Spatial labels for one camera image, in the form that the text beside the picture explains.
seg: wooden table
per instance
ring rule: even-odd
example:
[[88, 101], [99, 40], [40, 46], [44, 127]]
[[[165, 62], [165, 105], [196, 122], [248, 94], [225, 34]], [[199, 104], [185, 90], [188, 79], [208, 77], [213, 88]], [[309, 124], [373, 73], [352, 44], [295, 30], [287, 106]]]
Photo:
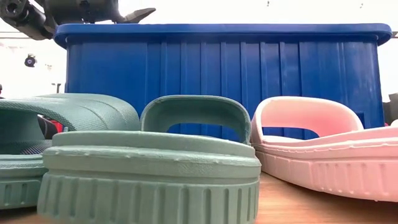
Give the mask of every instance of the wooden table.
[[[0, 223], [48, 224], [34, 208], [0, 211]], [[266, 174], [261, 176], [256, 224], [398, 223], [398, 203], [373, 202], [314, 192]]]

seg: blue plastic container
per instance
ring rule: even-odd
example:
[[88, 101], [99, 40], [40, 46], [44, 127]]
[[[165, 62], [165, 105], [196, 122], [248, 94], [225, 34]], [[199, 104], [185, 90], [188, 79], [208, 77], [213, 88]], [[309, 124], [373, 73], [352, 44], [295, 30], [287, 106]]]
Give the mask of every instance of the blue plastic container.
[[[55, 41], [68, 50], [66, 92], [116, 96], [139, 113], [174, 94], [227, 96], [251, 116], [270, 96], [311, 96], [343, 103], [375, 128], [384, 126], [377, 46], [391, 35], [385, 24], [68, 24]], [[180, 131], [234, 139], [207, 125], [172, 128]]]

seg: bin lid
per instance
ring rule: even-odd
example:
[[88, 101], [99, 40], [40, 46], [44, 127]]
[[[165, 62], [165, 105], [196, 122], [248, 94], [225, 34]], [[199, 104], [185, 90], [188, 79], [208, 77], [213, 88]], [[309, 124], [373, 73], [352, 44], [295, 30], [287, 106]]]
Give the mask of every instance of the bin lid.
[[64, 24], [57, 28], [54, 40], [67, 47], [67, 37], [95, 34], [95, 41], [112, 35], [127, 37], [130, 35], [162, 35], [170, 34], [212, 34], [212, 35], [283, 35], [325, 37], [365, 35], [377, 39], [382, 45], [392, 37], [391, 28], [387, 24]]

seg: slide sandal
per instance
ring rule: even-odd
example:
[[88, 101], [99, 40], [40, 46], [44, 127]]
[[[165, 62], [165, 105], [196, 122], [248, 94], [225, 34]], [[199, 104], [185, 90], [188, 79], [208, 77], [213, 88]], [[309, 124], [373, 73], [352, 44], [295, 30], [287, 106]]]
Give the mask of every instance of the slide sandal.
[[[165, 133], [179, 123], [228, 126], [241, 142]], [[38, 213], [62, 223], [254, 223], [261, 164], [242, 105], [164, 96], [146, 106], [141, 130], [55, 135]]]
[[[262, 127], [309, 129], [319, 138], [263, 136]], [[251, 142], [262, 171], [274, 177], [329, 194], [398, 202], [398, 128], [364, 129], [340, 103], [268, 98], [254, 114]]]
[[136, 119], [124, 118], [113, 104], [122, 103], [110, 96], [68, 93], [1, 100], [0, 209], [31, 207], [37, 203], [42, 175], [47, 172], [40, 154], [52, 145], [42, 134], [38, 114], [59, 121], [69, 131], [129, 130], [127, 124], [133, 123], [139, 127], [133, 107], [130, 106], [130, 113]]

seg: sage green slide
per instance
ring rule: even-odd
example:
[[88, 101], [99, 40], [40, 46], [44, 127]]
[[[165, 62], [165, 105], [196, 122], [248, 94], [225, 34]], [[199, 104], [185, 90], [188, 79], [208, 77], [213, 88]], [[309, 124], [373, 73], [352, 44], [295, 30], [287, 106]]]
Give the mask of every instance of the sage green slide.
[[66, 93], [0, 100], [0, 209], [37, 204], [42, 175], [47, 172], [40, 154], [52, 146], [42, 134], [38, 114], [57, 120], [69, 131], [140, 126], [135, 109], [111, 96]]
[[[241, 142], [166, 133], [178, 123], [228, 126]], [[254, 223], [261, 164], [243, 106], [164, 96], [146, 106], [141, 130], [54, 136], [38, 213], [60, 223]]]

